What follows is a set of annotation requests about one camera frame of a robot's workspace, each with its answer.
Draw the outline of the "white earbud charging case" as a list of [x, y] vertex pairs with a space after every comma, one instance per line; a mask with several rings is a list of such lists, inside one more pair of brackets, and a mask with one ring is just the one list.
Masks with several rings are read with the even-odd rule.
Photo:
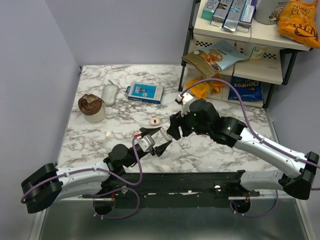
[[170, 136], [168, 133], [167, 133], [167, 130], [162, 126], [160, 128], [160, 134], [162, 135], [162, 137], [168, 142], [168, 141], [172, 141], [172, 136]]

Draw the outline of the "beige earbud charging case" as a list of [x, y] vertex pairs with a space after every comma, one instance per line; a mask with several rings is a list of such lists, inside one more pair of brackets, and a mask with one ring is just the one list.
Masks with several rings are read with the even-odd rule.
[[160, 119], [158, 117], [152, 117], [150, 119], [150, 125], [151, 126], [159, 126], [161, 123]]

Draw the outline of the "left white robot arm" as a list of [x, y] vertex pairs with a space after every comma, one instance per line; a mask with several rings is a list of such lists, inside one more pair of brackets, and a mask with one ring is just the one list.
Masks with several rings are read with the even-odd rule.
[[164, 127], [142, 127], [139, 131], [131, 147], [117, 144], [97, 163], [70, 168], [57, 168], [53, 163], [43, 165], [22, 181], [20, 202], [33, 214], [56, 200], [82, 195], [107, 197], [111, 191], [108, 181], [113, 179], [129, 186], [139, 185], [143, 179], [141, 158], [148, 154], [160, 157], [173, 140]]

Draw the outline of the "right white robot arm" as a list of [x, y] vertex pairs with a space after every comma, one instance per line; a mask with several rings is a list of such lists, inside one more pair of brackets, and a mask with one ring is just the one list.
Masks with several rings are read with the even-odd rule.
[[320, 156], [284, 147], [252, 130], [248, 124], [230, 116], [220, 116], [204, 99], [190, 99], [181, 111], [170, 116], [167, 134], [175, 140], [190, 134], [206, 135], [220, 145], [250, 153], [277, 169], [243, 172], [230, 183], [230, 191], [241, 196], [253, 190], [280, 190], [291, 197], [308, 200], [313, 190]]

